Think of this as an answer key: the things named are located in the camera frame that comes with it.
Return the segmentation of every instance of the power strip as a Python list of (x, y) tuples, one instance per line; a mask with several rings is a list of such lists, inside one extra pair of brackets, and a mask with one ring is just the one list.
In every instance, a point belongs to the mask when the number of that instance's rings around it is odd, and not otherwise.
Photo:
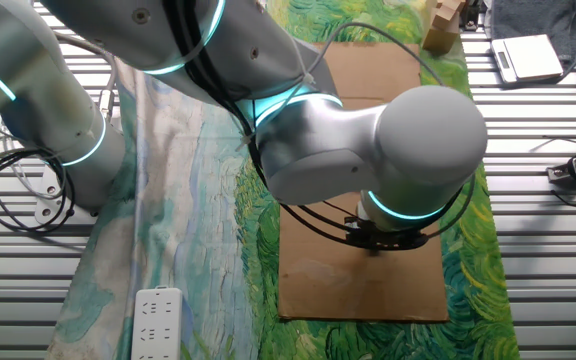
[(181, 290), (158, 286), (137, 292), (132, 360), (178, 360), (181, 351)]

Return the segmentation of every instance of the slatted metal table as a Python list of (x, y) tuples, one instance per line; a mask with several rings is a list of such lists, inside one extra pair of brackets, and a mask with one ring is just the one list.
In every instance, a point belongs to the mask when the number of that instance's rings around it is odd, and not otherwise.
[[(72, 34), (40, 3), (55, 30)], [(474, 99), (490, 141), (484, 159), (494, 219), (523, 359), (576, 360), (576, 208), (550, 194), (545, 168), (576, 154), (576, 68), (556, 86), (503, 91), (483, 31), (462, 34)], [(110, 68), (62, 45), (70, 69), (94, 99)], [(23, 163), (41, 183), (43, 163)], [(7, 204), (32, 224), (36, 199), (11, 171), (0, 176)], [(576, 192), (567, 198), (576, 204)], [(41, 359), (50, 342), (90, 226), (38, 241), (0, 225), (0, 359)]]

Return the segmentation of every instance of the white cable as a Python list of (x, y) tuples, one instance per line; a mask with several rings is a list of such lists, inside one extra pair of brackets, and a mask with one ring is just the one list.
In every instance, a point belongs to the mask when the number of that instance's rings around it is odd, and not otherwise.
[[(291, 88), (293, 86), (296, 86), (300, 82), (303, 82), (306, 74), (309, 74), (310, 72), (312, 72), (319, 65), (319, 63), (321, 63), (321, 61), (324, 58), (324, 55), (326, 54), (326, 51), (328, 51), (328, 48), (330, 47), (330, 45), (335, 41), (335, 38), (337, 37), (337, 35), (339, 35), (339, 33), (341, 33), (341, 31), (343, 29), (346, 29), (349, 27), (363, 27), (363, 28), (372, 30), (372, 31), (376, 32), (377, 34), (390, 40), (391, 42), (395, 43), (397, 46), (399, 46), (401, 49), (403, 49), (405, 52), (407, 52), (408, 55), (412, 56), (415, 60), (417, 60), (417, 62), (430, 73), (430, 75), (437, 81), (437, 83), (439, 85), (446, 86), (446, 84), (443, 82), (443, 80), (441, 80), (439, 75), (430, 67), (430, 65), (428, 65), (428, 63), (426, 63), (421, 57), (419, 57), (419, 55), (415, 54), (412, 50), (410, 50), (409, 47), (407, 47), (404, 43), (399, 41), (394, 36), (388, 34), (384, 30), (382, 30), (376, 26), (370, 25), (370, 24), (361, 23), (361, 22), (349, 22), (349, 23), (339, 25), (337, 27), (337, 29), (335, 29), (335, 31), (333, 31), (332, 34), (330, 34), (330, 36), (328, 36), (328, 39), (326, 40), (324, 47), (319, 52), (319, 55), (317, 56), (315, 61), (313, 61), (313, 63), (310, 65), (310, 67), (308, 68), (308, 71), (306, 73), (304, 73), (304, 75), (299, 76), (297, 79), (295, 79), (295, 81), (292, 83), (292, 85), (288, 86), (288, 88)], [(281, 90), (280, 92), (269, 95), (269, 96), (279, 95), (283, 91), (285, 91), (285, 90)]]
[[(4, 150), (8, 151), (8, 142), (10, 142), (10, 145), (12, 146), (12, 138), (9, 136), (4, 137), (3, 139), (3, 144), (4, 144)], [(65, 169), (62, 167), (62, 169), (64, 169), (64, 173), (62, 176), (62, 180), (61, 180), (61, 184), (59, 185), (59, 191), (57, 191), (54, 194), (48, 194), (48, 193), (43, 193), (40, 191), (35, 190), (32, 187), (32, 184), (30, 184), (30, 182), (28, 181), (28, 177), (26, 176), (26, 172), (23, 169), (23, 166), (19, 165), (19, 163), (14, 163), (10, 166), (10, 168), (12, 169), (12, 172), (15, 173), (15, 176), (17, 176), (17, 179), (19, 179), (19, 182), (21, 182), (21, 184), (31, 193), (33, 193), (35, 196), (40, 197), (42, 199), (46, 199), (46, 200), (55, 200), (61, 197), (64, 188), (66, 186), (66, 174), (65, 174)]]
[(237, 128), (237, 131), (239, 131), (239, 134), (243, 134), (244, 130), (241, 127), (241, 123), (239, 122), (239, 120), (237, 120), (237, 118), (235, 117), (235, 115), (233, 115), (233, 113), (229, 113), (230, 114), (230, 119), (232, 120), (233, 123), (235, 123), (235, 127)]
[(297, 55), (297, 60), (299, 61), (299, 65), (301, 66), (301, 74), (305, 79), (306, 76), (309, 75), (309, 72), (308, 69), (306, 68), (306, 64), (304, 63), (304, 58), (301, 56), (301, 51), (299, 51), (299, 45), (297, 45), (297, 40), (295, 39), (294, 36), (290, 35), (288, 31), (286, 31), (286, 29), (281, 28), (281, 30), (283, 30), (286, 33), (286, 35), (288, 35), (288, 38), (290, 38), (290, 41), (292, 42), (292, 47), (295, 49), (295, 55)]
[[(9, 150), (8, 148), (8, 141), (10, 141), (10, 145), (12, 146), (12, 140), (13, 139), (18, 139), (17, 137), (13, 136), (12, 134), (8, 134), (6, 133), (4, 130), (0, 129), (0, 134), (3, 135), (3, 145), (4, 145), (4, 152), (0, 153), (1, 154), (5, 154), (5, 153), (14, 153), (14, 152), (18, 152), (18, 151), (22, 151), (22, 150), (17, 150), (17, 149), (12, 149)], [(55, 200), (61, 197), (64, 188), (66, 186), (66, 168), (64, 168), (63, 166), (61, 166), (61, 161), (59, 161), (58, 159), (58, 154), (52, 153), (51, 151), (45, 149), (45, 148), (41, 148), (38, 147), (41, 150), (47, 151), (48, 153), (51, 153), (52, 155), (50, 157), (47, 158), (54, 158), (57, 160), (57, 162), (59, 163), (63, 173), (62, 173), (62, 177), (61, 177), (61, 184), (59, 184), (59, 191), (57, 191), (54, 194), (47, 194), (47, 193), (42, 193), (40, 191), (35, 190), (32, 187), (32, 184), (30, 184), (30, 182), (28, 181), (28, 177), (26, 176), (26, 173), (24, 172), (23, 168), (19, 165), (19, 164), (13, 164), (11, 166), (11, 169), (13, 171), (13, 173), (15, 173), (15, 176), (17, 176), (17, 179), (19, 179), (19, 182), (21, 182), (21, 184), (28, 190), (30, 191), (32, 194), (34, 194), (37, 197), (40, 197), (42, 199), (47, 199), (47, 200)]]

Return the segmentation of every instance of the cardboard sheet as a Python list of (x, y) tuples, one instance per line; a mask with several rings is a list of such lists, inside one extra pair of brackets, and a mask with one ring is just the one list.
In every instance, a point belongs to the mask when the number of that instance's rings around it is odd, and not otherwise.
[[(420, 86), (419, 64), (394, 44), (335, 43), (326, 60), (346, 108), (386, 103)], [(353, 213), (358, 201), (357, 193), (331, 200)], [(312, 208), (343, 223), (345, 214), (339, 210), (324, 204)], [(344, 237), (343, 231), (300, 214), (320, 229)], [(426, 231), (434, 229), (433, 225)], [(282, 210), (279, 239), (282, 318), (448, 320), (439, 238), (417, 250), (375, 256), (323, 238)]]

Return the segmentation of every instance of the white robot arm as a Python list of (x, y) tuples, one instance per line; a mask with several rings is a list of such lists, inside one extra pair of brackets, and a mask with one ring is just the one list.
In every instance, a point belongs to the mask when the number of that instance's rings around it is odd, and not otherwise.
[[(447, 210), (483, 158), (485, 122), (470, 99), (426, 86), (387, 105), (344, 110), (320, 52), (288, 35), (259, 3), (42, 3), (127, 64), (232, 112), (252, 139), (260, 176), (283, 204), (361, 191), (360, 215), (375, 231), (418, 230)], [(28, 146), (70, 164), (80, 206), (103, 204), (123, 140), (24, 0), (0, 0), (0, 112)]]

